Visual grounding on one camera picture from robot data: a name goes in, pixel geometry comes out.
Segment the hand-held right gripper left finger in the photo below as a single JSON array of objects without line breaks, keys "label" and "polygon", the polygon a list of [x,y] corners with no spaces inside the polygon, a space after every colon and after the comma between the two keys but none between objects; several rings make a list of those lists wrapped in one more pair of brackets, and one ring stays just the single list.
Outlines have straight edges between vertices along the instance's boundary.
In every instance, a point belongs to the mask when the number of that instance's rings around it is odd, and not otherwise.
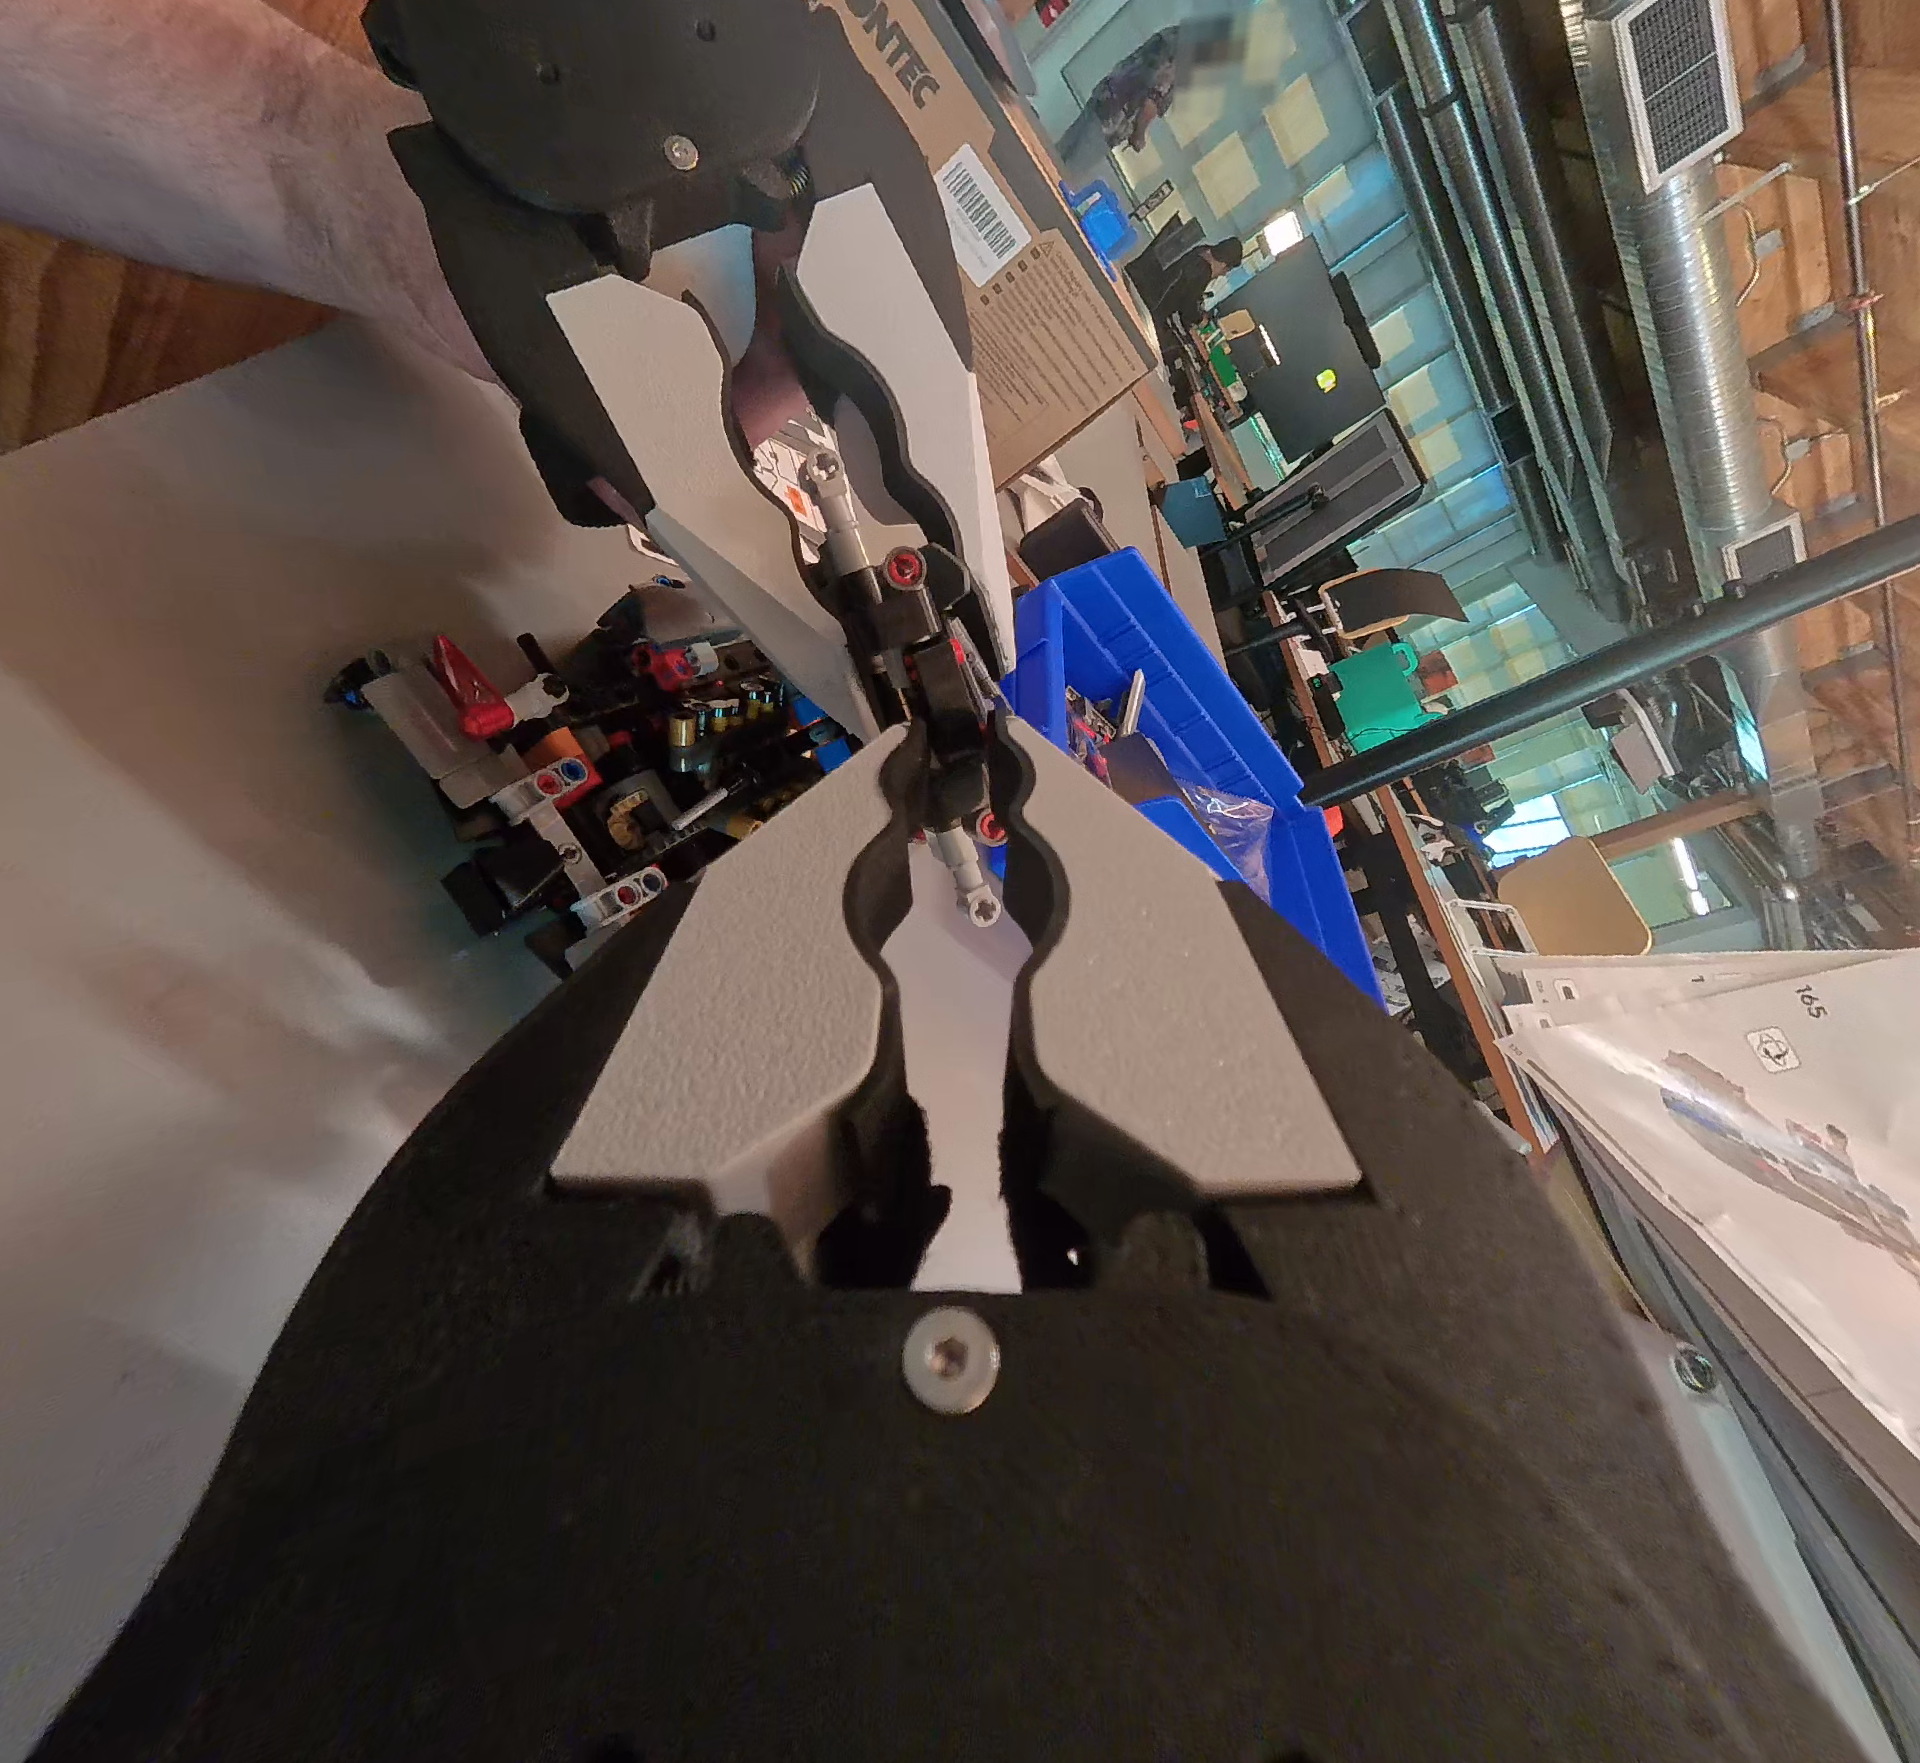
[{"label": "hand-held right gripper left finger", "polygon": [[719,1216],[829,1224],[857,1190],[837,1121],[880,1058],[882,983],[845,911],[891,827],[888,727],[708,864],[565,1136],[551,1180]]}]

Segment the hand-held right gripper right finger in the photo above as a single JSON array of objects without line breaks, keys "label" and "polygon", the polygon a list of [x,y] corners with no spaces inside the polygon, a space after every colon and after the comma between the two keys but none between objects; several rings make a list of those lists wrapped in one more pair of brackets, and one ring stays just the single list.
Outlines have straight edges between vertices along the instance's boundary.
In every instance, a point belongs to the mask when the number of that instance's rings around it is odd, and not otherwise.
[{"label": "hand-held right gripper right finger", "polygon": [[1236,907],[1263,911],[1018,718],[1003,903],[1028,939],[1011,1143],[1069,1216],[1337,1195],[1361,1167]]}]

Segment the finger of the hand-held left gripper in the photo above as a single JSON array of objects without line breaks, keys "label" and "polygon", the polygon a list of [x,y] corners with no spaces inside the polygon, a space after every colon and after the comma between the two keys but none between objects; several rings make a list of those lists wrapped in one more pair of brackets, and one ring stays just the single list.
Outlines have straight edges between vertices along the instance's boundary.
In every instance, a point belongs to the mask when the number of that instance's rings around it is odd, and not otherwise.
[{"label": "finger of the hand-held left gripper", "polygon": [[778,273],[778,319],[806,396],[824,407],[874,559],[911,541],[973,583],[961,622],[989,674],[1009,672],[1009,573],[977,382],[870,183],[814,205]]},{"label": "finger of the hand-held left gripper", "polygon": [[736,450],[729,361],[703,310],[634,281],[578,281],[547,302],[649,494],[652,544],[831,721],[877,732],[845,636],[804,580],[796,530]]}]

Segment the large grey lego model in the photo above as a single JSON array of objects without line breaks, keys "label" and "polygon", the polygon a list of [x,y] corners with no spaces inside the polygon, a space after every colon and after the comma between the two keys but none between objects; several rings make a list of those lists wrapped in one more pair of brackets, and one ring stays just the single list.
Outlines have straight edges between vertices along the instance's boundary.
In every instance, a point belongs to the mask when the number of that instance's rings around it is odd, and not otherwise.
[{"label": "large grey lego model", "polygon": [[518,932],[567,978],[605,939],[850,760],[837,721],[657,570],[562,656],[520,636],[518,680],[436,631],[365,649],[324,699],[379,721],[438,795],[446,875],[479,939]]}]

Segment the small black lego assembly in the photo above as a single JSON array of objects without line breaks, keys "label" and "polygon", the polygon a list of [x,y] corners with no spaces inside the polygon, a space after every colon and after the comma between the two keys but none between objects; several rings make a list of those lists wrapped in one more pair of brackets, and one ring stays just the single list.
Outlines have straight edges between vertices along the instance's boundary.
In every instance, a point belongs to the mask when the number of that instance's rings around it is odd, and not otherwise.
[{"label": "small black lego assembly", "polygon": [[857,685],[877,722],[920,732],[916,836],[948,869],[962,918],[989,928],[1003,903],[983,852],[1006,834],[986,776],[996,697],[961,619],[973,576],[928,541],[882,534],[857,499],[837,450],[810,453],[799,476],[824,521],[821,599],[844,622]]}]

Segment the person's left forearm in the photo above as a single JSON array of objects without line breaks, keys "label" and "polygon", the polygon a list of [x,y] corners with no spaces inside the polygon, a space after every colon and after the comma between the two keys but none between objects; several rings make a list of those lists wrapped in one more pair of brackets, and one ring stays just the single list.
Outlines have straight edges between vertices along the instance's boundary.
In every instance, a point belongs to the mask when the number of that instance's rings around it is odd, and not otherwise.
[{"label": "person's left forearm", "polygon": [[2,0],[2,220],[374,322],[495,380],[390,136],[414,93],[263,0]]}]

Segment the brown cardboard box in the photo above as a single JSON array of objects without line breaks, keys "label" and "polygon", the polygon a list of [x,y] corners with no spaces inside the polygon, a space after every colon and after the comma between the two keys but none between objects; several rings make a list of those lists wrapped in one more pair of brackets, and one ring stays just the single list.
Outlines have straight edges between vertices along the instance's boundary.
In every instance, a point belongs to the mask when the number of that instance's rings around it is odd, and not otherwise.
[{"label": "brown cardboard box", "polygon": [[1131,297],[1069,214],[986,0],[831,10],[914,136],[956,256],[993,477],[1055,453],[1150,367]]}]

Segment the clear plastic bags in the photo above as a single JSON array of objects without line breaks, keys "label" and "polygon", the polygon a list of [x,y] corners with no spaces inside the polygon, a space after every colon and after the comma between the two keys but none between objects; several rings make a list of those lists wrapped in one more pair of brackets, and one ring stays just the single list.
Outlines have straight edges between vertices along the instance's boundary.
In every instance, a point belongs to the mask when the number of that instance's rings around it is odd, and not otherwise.
[{"label": "clear plastic bags", "polygon": [[1215,791],[1208,784],[1177,784],[1186,808],[1208,830],[1223,863],[1236,869],[1248,889],[1269,894],[1269,834],[1272,805],[1253,796]]}]

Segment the blue storage bin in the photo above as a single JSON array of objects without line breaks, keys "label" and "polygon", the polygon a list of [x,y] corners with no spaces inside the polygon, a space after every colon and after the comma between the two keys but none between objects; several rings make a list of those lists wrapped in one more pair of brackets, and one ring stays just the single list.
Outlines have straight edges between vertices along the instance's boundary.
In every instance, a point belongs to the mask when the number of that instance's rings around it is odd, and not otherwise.
[{"label": "blue storage bin", "polygon": [[1364,995],[1382,1007],[1380,978],[1322,808],[1301,805],[1304,779],[1243,699],[1223,663],[1139,550],[1043,580],[1016,605],[1011,712],[1077,757],[1069,697],[1123,706],[1143,678],[1139,732],[1164,762],[1158,791],[1139,804],[1164,836],[1217,879],[1244,883],[1186,808],[1177,784],[1208,784],[1272,805],[1269,903]]}]

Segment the green bag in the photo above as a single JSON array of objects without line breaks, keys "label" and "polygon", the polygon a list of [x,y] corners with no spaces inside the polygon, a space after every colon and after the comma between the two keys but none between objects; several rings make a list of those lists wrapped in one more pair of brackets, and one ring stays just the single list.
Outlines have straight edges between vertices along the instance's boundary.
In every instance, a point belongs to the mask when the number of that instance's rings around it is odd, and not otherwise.
[{"label": "green bag", "polygon": [[1421,652],[1403,641],[1355,649],[1328,664],[1341,732],[1353,754],[1403,739],[1427,727]]}]

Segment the black monitor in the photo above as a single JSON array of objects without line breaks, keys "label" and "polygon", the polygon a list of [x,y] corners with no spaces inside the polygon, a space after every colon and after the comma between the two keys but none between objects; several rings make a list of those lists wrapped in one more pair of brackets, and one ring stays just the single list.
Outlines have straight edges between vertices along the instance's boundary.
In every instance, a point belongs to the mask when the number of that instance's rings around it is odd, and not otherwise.
[{"label": "black monitor", "polygon": [[1217,319],[1244,322],[1230,338],[1236,380],[1244,385],[1244,411],[1287,467],[1382,407],[1380,350],[1350,278],[1328,269],[1315,238],[1295,243],[1223,297]]}]

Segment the black stand pole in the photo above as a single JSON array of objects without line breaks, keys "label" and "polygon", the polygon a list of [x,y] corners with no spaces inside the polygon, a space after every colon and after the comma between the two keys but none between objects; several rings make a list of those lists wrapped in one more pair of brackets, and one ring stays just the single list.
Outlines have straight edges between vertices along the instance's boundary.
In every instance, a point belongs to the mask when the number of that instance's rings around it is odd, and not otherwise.
[{"label": "black stand pole", "polygon": [[1635,631],[1611,647],[1537,674],[1522,687],[1488,697],[1462,712],[1450,712],[1442,721],[1428,721],[1427,727],[1382,742],[1380,749],[1337,760],[1304,779],[1301,805],[1343,805],[1357,795],[1380,791],[1393,781],[1417,776],[1421,768],[1443,762],[1466,749],[1500,742],[1660,672],[1672,672],[1698,656],[1713,656],[1764,629],[1790,622],[1801,612],[1837,599],[1880,589],[1913,567],[1917,514],[1909,514],[1756,583],[1735,583],[1675,622]]}]

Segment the open instruction booklet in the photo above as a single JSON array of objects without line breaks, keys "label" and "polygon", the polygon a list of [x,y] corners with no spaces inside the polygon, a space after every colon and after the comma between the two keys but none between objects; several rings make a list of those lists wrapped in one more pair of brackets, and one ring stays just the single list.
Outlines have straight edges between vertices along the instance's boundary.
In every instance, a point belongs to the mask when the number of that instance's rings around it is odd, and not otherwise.
[{"label": "open instruction booklet", "polygon": [[1502,1052],[1917,1453],[1917,950],[1548,991]]}]

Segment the white vent grille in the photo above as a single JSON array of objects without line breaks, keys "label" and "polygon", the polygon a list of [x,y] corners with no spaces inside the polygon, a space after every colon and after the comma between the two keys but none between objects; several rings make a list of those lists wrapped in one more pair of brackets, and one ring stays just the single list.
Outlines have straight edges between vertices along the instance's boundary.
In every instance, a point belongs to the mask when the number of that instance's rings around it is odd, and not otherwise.
[{"label": "white vent grille", "polygon": [[1635,0],[1611,32],[1641,187],[1660,192],[1742,132],[1727,0]]}]

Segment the silver air duct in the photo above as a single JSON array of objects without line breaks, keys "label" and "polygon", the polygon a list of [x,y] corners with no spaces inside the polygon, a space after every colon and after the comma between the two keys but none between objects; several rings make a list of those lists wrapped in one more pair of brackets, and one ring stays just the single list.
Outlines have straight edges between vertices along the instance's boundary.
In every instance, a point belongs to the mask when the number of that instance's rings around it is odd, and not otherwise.
[{"label": "silver air duct", "polygon": [[1780,521],[1764,477],[1761,420],[1740,338],[1735,278],[1713,214],[1713,168],[1698,161],[1645,192],[1623,105],[1611,18],[1635,0],[1559,0],[1604,205],[1704,599],[1727,554]]}]

